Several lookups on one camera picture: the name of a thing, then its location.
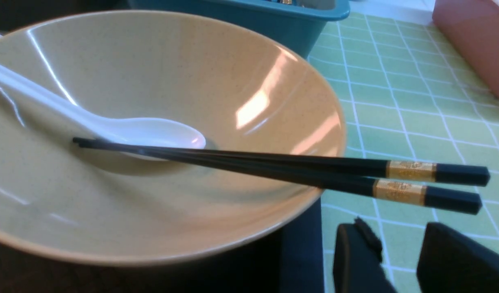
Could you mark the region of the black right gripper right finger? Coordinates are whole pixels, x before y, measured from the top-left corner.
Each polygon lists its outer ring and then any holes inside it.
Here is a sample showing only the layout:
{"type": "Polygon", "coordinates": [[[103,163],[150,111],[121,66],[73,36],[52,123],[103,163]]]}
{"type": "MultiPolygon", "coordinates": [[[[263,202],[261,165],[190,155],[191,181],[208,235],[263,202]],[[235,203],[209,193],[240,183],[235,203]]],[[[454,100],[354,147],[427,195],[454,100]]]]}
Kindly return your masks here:
{"type": "Polygon", "coordinates": [[[499,254],[450,226],[429,222],[416,275],[423,293],[499,293],[499,254]]]}

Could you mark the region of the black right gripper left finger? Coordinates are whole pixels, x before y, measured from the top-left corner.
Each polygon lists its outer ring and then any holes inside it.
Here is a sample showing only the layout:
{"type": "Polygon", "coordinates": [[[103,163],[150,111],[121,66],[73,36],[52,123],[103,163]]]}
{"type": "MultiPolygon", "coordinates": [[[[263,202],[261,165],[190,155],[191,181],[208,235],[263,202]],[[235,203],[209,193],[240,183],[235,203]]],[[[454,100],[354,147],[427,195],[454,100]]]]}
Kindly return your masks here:
{"type": "Polygon", "coordinates": [[[395,293],[381,265],[382,242],[362,218],[339,224],[333,257],[336,293],[395,293]]]}

